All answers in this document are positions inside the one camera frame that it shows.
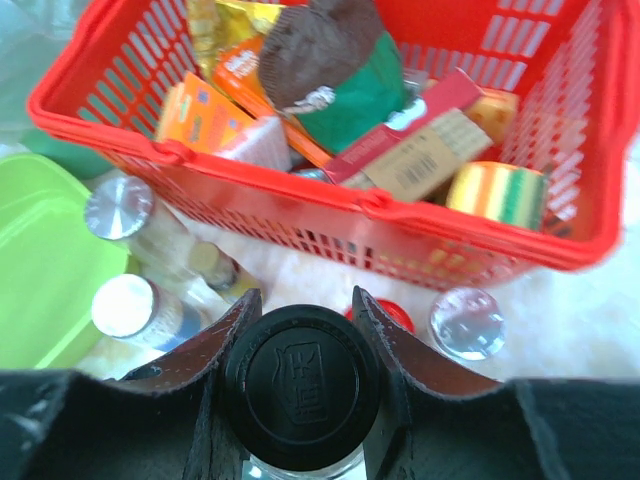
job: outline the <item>plastic wrapper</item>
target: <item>plastic wrapper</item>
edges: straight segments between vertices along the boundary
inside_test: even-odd
[[[282,8],[240,0],[188,0],[189,31],[205,78],[211,78],[220,52],[258,33],[267,33]]]

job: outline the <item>embossed logo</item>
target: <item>embossed logo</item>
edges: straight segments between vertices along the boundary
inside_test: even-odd
[[[289,345],[275,351],[278,364],[273,385],[284,410],[296,425],[327,419],[327,391],[322,352],[317,342]]]

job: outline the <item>green and brown bag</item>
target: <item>green and brown bag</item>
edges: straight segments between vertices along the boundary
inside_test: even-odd
[[[331,153],[405,105],[398,49],[372,0],[285,8],[265,40],[258,76],[273,106]]]

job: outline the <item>white lid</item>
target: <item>white lid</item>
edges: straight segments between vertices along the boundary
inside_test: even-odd
[[[93,323],[105,335],[128,337],[142,330],[151,319],[156,296],[142,277],[125,273],[102,285],[91,305]]]

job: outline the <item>striped package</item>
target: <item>striped package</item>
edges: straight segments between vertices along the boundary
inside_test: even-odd
[[[539,230],[547,177],[497,162],[474,162],[455,176],[447,207],[497,222]]]

